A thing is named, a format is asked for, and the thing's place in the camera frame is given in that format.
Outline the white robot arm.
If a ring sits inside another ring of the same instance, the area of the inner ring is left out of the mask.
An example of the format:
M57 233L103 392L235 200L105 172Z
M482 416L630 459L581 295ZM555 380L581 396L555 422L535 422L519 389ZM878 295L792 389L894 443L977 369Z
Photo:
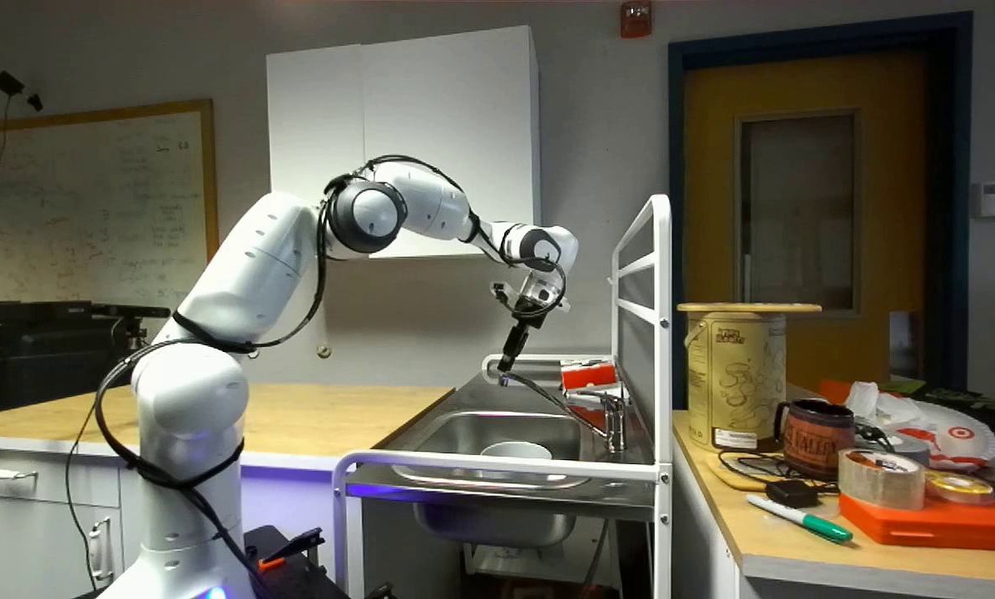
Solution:
M115 368L136 399L141 441L115 457L141 475L143 537L99 599L254 599L263 591L244 549L251 389L297 345L287 305L315 304L334 259L367 259L404 233L469 243L521 274L515 289L496 293L512 312L507 355L567 304L580 257L568 231L485 219L449 172L404 152L334 177L314 204L260 196L157 340Z

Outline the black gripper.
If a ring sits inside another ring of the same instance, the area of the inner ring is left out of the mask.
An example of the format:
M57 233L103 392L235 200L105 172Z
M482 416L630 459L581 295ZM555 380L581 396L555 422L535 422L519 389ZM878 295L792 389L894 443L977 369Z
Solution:
M519 324L540 325L551 311L567 299L567 275L551 274L530 274L519 287L496 283L491 295L507 305Z

